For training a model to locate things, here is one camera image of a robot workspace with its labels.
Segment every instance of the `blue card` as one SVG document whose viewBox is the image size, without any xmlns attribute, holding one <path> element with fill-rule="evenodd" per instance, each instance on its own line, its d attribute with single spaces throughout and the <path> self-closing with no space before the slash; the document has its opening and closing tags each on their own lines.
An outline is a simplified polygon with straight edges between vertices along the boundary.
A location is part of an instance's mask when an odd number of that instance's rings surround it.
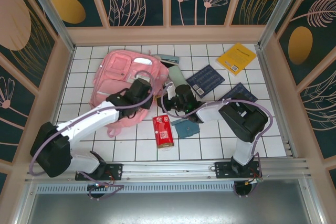
<svg viewBox="0 0 336 224">
<path fill-rule="evenodd" d="M 201 69 L 193 76 L 186 79 L 190 87 L 195 90 L 200 98 L 203 98 L 225 79 L 210 65 Z"/>
<path fill-rule="evenodd" d="M 238 93 L 243 94 L 247 98 L 248 101 L 256 102 L 258 100 L 258 98 L 256 98 L 250 91 L 248 91 L 244 87 L 244 85 L 242 85 L 242 83 L 235 85 L 233 89 L 231 89 L 229 92 L 227 92 L 223 97 L 221 97 L 218 100 L 220 101 L 222 99 L 228 99 L 228 98 L 234 97 Z"/>
</svg>

